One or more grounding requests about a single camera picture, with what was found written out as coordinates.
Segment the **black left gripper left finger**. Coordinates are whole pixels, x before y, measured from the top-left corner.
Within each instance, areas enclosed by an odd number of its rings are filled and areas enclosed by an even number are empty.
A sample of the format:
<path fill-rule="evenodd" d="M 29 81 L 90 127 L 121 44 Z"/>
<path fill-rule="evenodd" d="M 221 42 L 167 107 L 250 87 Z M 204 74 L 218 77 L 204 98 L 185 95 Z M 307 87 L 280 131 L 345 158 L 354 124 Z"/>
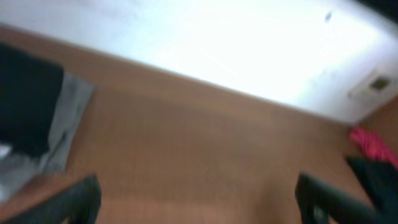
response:
<path fill-rule="evenodd" d="M 5 224 L 94 224 L 101 207 L 101 187 L 89 175 L 38 205 L 14 215 Z"/>

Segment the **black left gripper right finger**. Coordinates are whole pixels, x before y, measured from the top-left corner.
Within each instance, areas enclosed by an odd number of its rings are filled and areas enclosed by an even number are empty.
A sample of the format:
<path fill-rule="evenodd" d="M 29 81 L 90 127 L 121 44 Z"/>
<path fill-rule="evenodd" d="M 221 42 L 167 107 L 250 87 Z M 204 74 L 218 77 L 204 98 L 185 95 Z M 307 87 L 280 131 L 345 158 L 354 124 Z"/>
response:
<path fill-rule="evenodd" d="M 342 191 L 301 173 L 295 186 L 295 198 L 302 223 L 388 223 L 389 217 Z"/>

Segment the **black leggings with pink waistband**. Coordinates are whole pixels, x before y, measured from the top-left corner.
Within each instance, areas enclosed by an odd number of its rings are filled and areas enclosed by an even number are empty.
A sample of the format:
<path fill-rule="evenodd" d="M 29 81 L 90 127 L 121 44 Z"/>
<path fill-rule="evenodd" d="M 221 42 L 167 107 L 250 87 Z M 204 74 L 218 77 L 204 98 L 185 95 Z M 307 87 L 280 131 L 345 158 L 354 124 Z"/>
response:
<path fill-rule="evenodd" d="M 1 44 L 1 141 L 12 151 L 40 157 L 63 85 L 61 65 Z"/>

